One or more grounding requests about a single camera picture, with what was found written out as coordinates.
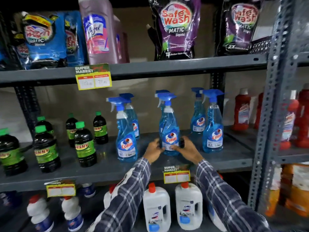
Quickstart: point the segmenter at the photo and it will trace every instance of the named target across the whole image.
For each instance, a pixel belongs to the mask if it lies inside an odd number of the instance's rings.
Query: red cap
[[[150,183],[149,185],[148,185],[148,187],[149,187],[149,192],[150,193],[155,193],[155,183]]]
[[[114,189],[116,187],[116,184],[112,184],[112,185],[109,185],[109,193],[113,193]]]
[[[181,187],[182,188],[189,188],[189,182],[182,182]]]
[[[40,195],[34,195],[29,199],[29,203],[36,203],[41,198]]]

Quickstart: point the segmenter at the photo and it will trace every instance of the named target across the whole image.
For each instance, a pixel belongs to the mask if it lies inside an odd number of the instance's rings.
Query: hand
[[[159,147],[159,138],[156,138],[153,142],[148,144],[147,150],[144,154],[144,158],[148,159],[149,163],[155,162],[160,154],[164,152],[165,148]]]
[[[180,152],[187,160],[193,162],[194,164],[198,164],[204,159],[203,156],[198,152],[195,145],[188,137],[183,136],[182,138],[184,139],[184,148],[172,145],[172,149]]]

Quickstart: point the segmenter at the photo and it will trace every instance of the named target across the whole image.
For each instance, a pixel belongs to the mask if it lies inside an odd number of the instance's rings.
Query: blue detergent pouch
[[[112,104],[111,112],[115,106],[117,108],[117,127],[119,132],[116,139],[116,149],[118,159],[121,162],[135,162],[138,155],[136,138],[128,115],[124,112],[124,104],[129,103],[129,101],[122,97],[107,98],[106,101]]]
[[[166,90],[166,89],[156,90],[155,94],[154,94],[154,97],[157,98],[159,93],[169,93],[169,91]],[[159,98],[158,107],[161,109],[161,118],[160,118],[160,121],[159,121],[159,133],[161,133],[162,129],[163,129],[163,124],[164,124],[164,107],[165,107],[165,102],[162,101],[160,98]]]
[[[22,28],[31,59],[31,69],[67,66],[64,13],[22,12]]]
[[[17,54],[20,66],[22,69],[29,70],[31,66],[31,60],[29,55],[28,47],[25,43],[25,38],[21,32],[15,32],[13,33],[13,41],[12,46],[14,51]]]
[[[191,119],[190,128],[194,134],[202,134],[206,125],[206,110],[202,101],[201,87],[193,87],[191,91],[195,93],[194,113]]]
[[[200,93],[205,95],[204,101],[208,97],[210,102],[207,110],[208,120],[203,132],[203,150],[206,153],[220,152],[223,149],[223,123],[217,96],[224,93],[219,89],[204,89],[200,90]]]
[[[79,11],[65,12],[65,30],[68,66],[87,64],[86,40]]]
[[[138,140],[139,134],[140,134],[139,133],[139,123],[137,119],[137,114],[134,111],[133,106],[131,105],[131,98],[133,98],[134,95],[131,93],[123,93],[123,94],[119,94],[119,96],[129,101],[125,106],[125,112],[128,115],[129,122],[131,122],[132,124],[135,138],[136,140]]]
[[[178,151],[172,149],[172,145],[179,146],[180,131],[177,124],[174,110],[172,109],[171,99],[175,98],[173,93],[158,93],[158,98],[165,102],[164,106],[164,123],[162,131],[160,132],[160,142],[165,148],[164,154],[168,156],[179,155]]]

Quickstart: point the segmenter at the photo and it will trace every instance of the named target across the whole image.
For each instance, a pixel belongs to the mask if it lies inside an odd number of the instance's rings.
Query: spray bottle
[[[209,107],[207,110],[208,120],[203,132],[203,150],[206,153],[219,152],[223,149],[223,125],[222,115],[217,104],[217,96],[224,94],[219,89],[200,90],[206,97],[209,98]]]
[[[155,94],[154,94],[154,97],[155,97],[155,98],[158,97],[158,93],[169,93],[169,91],[166,90],[166,89],[156,90],[156,91],[155,91]],[[161,132],[162,132],[162,129],[163,129],[163,123],[164,123],[164,122],[163,122],[163,121],[164,121],[164,107],[165,107],[164,104],[165,104],[164,101],[162,101],[161,99],[159,99],[158,107],[161,109],[161,113],[162,113],[161,118],[160,118],[160,121],[159,121],[159,133],[161,133]]]
[[[129,101],[126,104],[125,112],[128,115],[129,121],[132,123],[135,138],[136,140],[138,140],[139,139],[139,124],[137,120],[137,115],[134,111],[133,106],[131,105],[131,98],[133,98],[134,95],[131,93],[123,93],[123,94],[119,94],[119,96]]]
[[[138,154],[136,138],[128,115],[124,112],[124,103],[129,103],[130,101],[122,97],[106,98],[106,101],[112,104],[111,112],[115,106],[117,108],[116,118],[119,132],[116,139],[116,149],[118,159],[121,162],[135,162]]]
[[[204,105],[202,104],[202,94],[200,94],[200,90],[204,90],[201,87],[193,87],[191,88],[192,92],[195,92],[195,102],[194,102],[194,114],[191,119],[191,131],[193,133],[201,134],[205,129],[205,121],[206,121],[206,110]]]
[[[179,126],[177,124],[174,110],[172,109],[171,99],[176,96],[173,93],[158,93],[158,98],[165,102],[163,110],[163,127],[160,132],[160,139],[162,141],[162,147],[165,147],[164,154],[168,156],[177,156],[178,151],[172,149],[172,145],[179,146]]]

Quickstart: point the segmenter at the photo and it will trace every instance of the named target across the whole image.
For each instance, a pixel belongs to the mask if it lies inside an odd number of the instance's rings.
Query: green bottle cap
[[[78,121],[75,123],[77,129],[82,129],[85,127],[85,122],[84,121]]]
[[[9,129],[8,128],[4,128],[4,129],[0,129],[0,136],[9,134]]]
[[[43,133],[46,132],[46,126],[45,125],[39,125],[36,127],[36,133]]]
[[[38,121],[45,120],[45,116],[39,116],[37,119],[38,119]]]

